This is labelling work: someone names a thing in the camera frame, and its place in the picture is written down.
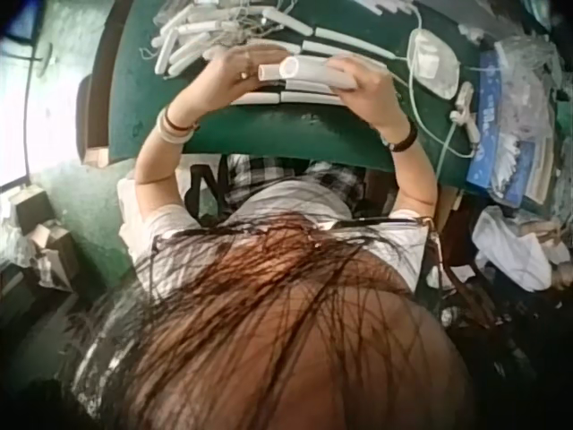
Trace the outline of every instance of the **hand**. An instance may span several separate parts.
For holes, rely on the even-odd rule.
[[[373,70],[353,57],[332,57],[327,65],[351,74],[358,84],[355,90],[332,90],[355,114],[378,130],[390,143],[405,140],[410,133],[406,114],[400,108],[392,76],[382,69]]]
[[[193,124],[209,112],[224,108],[261,86],[259,65],[278,64],[290,54],[282,47],[252,45],[233,47],[215,57],[173,100],[169,119],[177,125]]]

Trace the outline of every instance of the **watch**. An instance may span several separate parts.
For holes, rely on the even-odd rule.
[[[416,126],[415,122],[412,121],[410,117],[408,117],[408,123],[410,123],[410,133],[402,142],[389,143],[384,140],[386,146],[388,146],[388,149],[391,152],[404,152],[410,148],[418,138],[418,127]]]

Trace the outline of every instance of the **left hand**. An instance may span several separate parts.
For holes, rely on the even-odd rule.
[[[214,58],[173,100],[169,118],[186,126],[260,88],[259,65],[278,64],[290,54],[273,45],[240,46]]]

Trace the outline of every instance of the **woman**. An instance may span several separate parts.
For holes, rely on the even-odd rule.
[[[436,178],[389,75],[329,60],[358,84],[335,92],[392,150],[390,219],[345,221],[362,174],[328,163],[253,179],[249,159],[231,157],[228,198],[240,207],[210,230],[181,202],[180,143],[285,56],[235,47],[160,113],[135,169],[151,248],[141,283],[105,320],[73,389],[107,428],[467,427],[464,365],[413,301]]]

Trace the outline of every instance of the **green table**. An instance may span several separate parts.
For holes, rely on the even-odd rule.
[[[204,66],[201,60],[185,77],[166,81],[153,73],[154,60],[141,58],[139,48],[148,47],[150,40],[158,33],[152,19],[163,3],[164,0],[133,0],[124,26],[115,61],[109,114],[109,155],[112,160],[137,155],[155,124],[159,110]],[[479,64],[478,49],[460,36],[456,23],[431,9],[422,7],[421,12],[423,27],[450,45],[462,65]],[[384,13],[379,17],[351,0],[299,0],[292,15],[313,27],[342,31],[400,56],[406,54],[410,31],[417,25],[413,15]],[[274,33],[271,37],[299,44],[304,40],[303,36],[291,30]],[[309,39],[337,45],[323,39]],[[390,70],[407,81],[405,62],[387,63]],[[470,81],[477,88],[479,73],[462,68],[460,81]],[[406,112],[411,115],[406,88],[397,84],[397,89]],[[417,84],[415,97],[428,128],[445,140],[451,124],[449,112],[453,109],[453,101],[439,99]],[[422,144],[436,166],[441,145],[423,134]],[[451,146],[462,153],[469,152],[464,129],[456,131]],[[205,118],[200,131],[184,151],[324,159],[393,170],[389,152],[381,145],[375,132],[342,107],[228,107]],[[448,151],[440,182],[467,189],[468,165],[468,159],[460,159]]]

